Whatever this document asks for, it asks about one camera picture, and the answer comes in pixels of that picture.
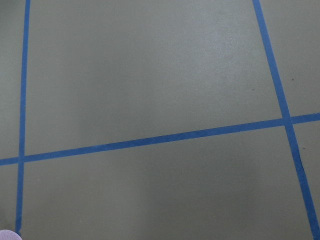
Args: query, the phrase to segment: pink object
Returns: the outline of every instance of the pink object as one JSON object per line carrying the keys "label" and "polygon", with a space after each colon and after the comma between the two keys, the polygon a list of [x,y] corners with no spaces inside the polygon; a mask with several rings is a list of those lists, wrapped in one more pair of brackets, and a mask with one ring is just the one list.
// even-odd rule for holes
{"label": "pink object", "polygon": [[14,231],[0,230],[0,240],[22,240]]}

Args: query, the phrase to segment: floor square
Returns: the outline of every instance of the floor square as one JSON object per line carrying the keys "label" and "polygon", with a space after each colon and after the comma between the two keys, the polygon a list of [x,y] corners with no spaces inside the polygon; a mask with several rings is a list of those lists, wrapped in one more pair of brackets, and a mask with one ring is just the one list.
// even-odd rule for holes
{"label": "floor square", "polygon": [[25,3],[0,5],[0,159],[5,159],[18,156]]}
{"label": "floor square", "polygon": [[250,0],[32,0],[26,154],[281,117]]}
{"label": "floor square", "polygon": [[17,165],[0,166],[0,230],[15,230]]}
{"label": "floor square", "polygon": [[283,127],[25,164],[25,239],[312,239]]}
{"label": "floor square", "polygon": [[320,112],[320,1],[261,0],[292,116]]}
{"label": "floor square", "polygon": [[294,126],[300,154],[308,178],[317,217],[320,217],[320,122],[308,122]]}

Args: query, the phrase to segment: blue tape line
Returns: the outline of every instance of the blue tape line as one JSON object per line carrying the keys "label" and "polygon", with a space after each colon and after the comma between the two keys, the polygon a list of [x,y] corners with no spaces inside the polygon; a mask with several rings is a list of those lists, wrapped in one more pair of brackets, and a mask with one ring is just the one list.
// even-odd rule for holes
{"label": "blue tape line", "polygon": [[281,78],[278,72],[277,63],[273,53],[273,49],[272,49],[271,41],[269,38],[267,25],[262,12],[262,8],[260,5],[260,1],[253,0],[253,6],[254,6],[256,18],[258,21],[258,25],[260,28],[264,50],[266,53],[270,72],[272,75],[276,96],[278,98],[280,110],[282,113],[286,134],[287,134],[287,138],[288,138],[290,149],[291,149],[291,154],[292,154],[294,165],[295,165],[295,170],[299,179],[300,188],[302,191],[302,196],[303,196],[312,236],[315,240],[320,240],[320,229],[319,229],[319,223],[318,223],[314,203],[313,203],[310,188],[308,185],[307,176],[301,161],[298,141],[296,138],[293,123],[291,121],[291,116],[290,116],[288,104],[286,101],[285,92],[281,83]]}
{"label": "blue tape line", "polygon": [[215,136],[215,135],[238,133],[238,132],[244,132],[244,131],[250,131],[250,130],[273,128],[273,127],[279,127],[283,125],[284,125],[284,122],[282,119],[258,121],[258,122],[245,123],[245,124],[239,124],[239,125],[223,126],[223,127],[176,133],[176,134],[170,134],[170,135],[164,135],[164,136],[148,137],[148,138],[142,138],[142,139],[136,139],[136,140],[130,140],[130,141],[121,141],[121,142],[109,143],[104,145],[88,146],[88,147],[81,147],[81,148],[75,148],[75,149],[69,149],[69,150],[29,155],[24,157],[24,161],[33,162],[33,161],[47,160],[47,159],[53,159],[53,158],[62,158],[62,157],[69,157],[74,155],[90,154],[90,153],[111,151],[111,150],[117,150],[117,149],[146,146],[146,145],[152,145],[152,144],[168,143],[168,142],[187,140],[187,139],[203,138],[203,137],[209,137],[209,136]]}
{"label": "blue tape line", "polygon": [[1,159],[0,166],[17,164],[18,161],[19,161],[19,157],[10,157],[10,158]]}
{"label": "blue tape line", "polygon": [[26,139],[26,91],[27,91],[27,62],[28,62],[28,39],[29,39],[29,16],[30,0],[25,1],[24,27],[22,43],[22,67],[21,67],[21,90],[20,90],[20,122],[19,122],[19,160],[18,179],[16,193],[15,232],[20,235],[22,227],[23,190],[24,190],[24,156]]}
{"label": "blue tape line", "polygon": [[320,112],[302,115],[302,116],[293,116],[291,118],[291,122],[293,124],[302,124],[302,123],[309,123],[314,121],[320,121]]}

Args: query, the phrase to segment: blue tape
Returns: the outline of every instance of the blue tape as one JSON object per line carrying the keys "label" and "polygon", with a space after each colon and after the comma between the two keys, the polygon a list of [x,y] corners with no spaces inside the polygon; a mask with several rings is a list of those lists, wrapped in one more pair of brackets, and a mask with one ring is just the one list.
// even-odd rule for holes
{"label": "blue tape", "polygon": [[19,157],[10,157],[10,158],[1,159],[0,166],[17,164],[18,161],[19,161]]}
{"label": "blue tape", "polygon": [[319,229],[319,223],[318,223],[314,203],[312,200],[307,176],[301,161],[298,141],[296,138],[293,123],[291,121],[291,116],[290,116],[288,104],[286,101],[285,92],[281,83],[281,78],[279,75],[277,63],[275,60],[274,52],[273,52],[271,41],[269,38],[267,25],[261,9],[260,1],[253,0],[253,6],[254,6],[256,18],[258,21],[258,25],[260,28],[264,50],[266,53],[270,72],[272,75],[276,96],[277,96],[279,107],[282,113],[286,134],[287,134],[287,138],[288,138],[290,149],[291,149],[291,154],[292,154],[294,165],[295,165],[295,170],[299,179],[299,184],[302,191],[302,196],[303,196],[312,236],[315,240],[320,240],[320,229]]}
{"label": "blue tape", "polygon": [[314,121],[320,121],[320,112],[302,115],[302,116],[293,116],[291,118],[291,122],[293,124],[302,124],[302,123],[309,123]]}
{"label": "blue tape", "polygon": [[18,178],[16,193],[15,232],[20,235],[22,226],[23,190],[24,190],[24,156],[26,139],[26,91],[27,91],[27,62],[28,62],[28,39],[29,39],[29,16],[30,0],[25,1],[24,27],[22,43],[22,67],[21,67],[21,90],[20,90],[20,121],[19,121],[19,159]]}
{"label": "blue tape", "polygon": [[69,150],[29,155],[24,157],[24,161],[33,162],[33,161],[47,160],[47,159],[53,159],[53,158],[62,158],[62,157],[68,157],[68,156],[74,156],[74,155],[90,154],[90,153],[111,151],[111,150],[117,150],[117,149],[146,146],[146,145],[152,145],[152,144],[168,143],[168,142],[187,140],[187,139],[203,138],[203,137],[209,137],[209,136],[215,136],[215,135],[238,133],[238,132],[244,132],[244,131],[250,131],[250,130],[273,128],[273,127],[279,127],[283,125],[284,125],[284,122],[282,119],[258,121],[258,122],[245,123],[245,124],[239,124],[239,125],[223,126],[223,127],[176,133],[176,134],[170,134],[170,135],[164,135],[164,136],[148,137],[148,138],[142,138],[142,139],[136,139],[136,140],[130,140],[130,141],[121,141],[121,142],[109,143],[104,145],[88,146],[88,147],[81,147],[81,148],[75,148],[75,149],[69,149]]}

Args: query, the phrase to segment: floor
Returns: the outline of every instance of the floor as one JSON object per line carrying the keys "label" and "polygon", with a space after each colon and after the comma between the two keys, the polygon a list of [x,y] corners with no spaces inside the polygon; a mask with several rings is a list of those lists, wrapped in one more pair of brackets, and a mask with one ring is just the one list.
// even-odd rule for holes
{"label": "floor", "polygon": [[320,1],[0,3],[0,229],[320,240]]}

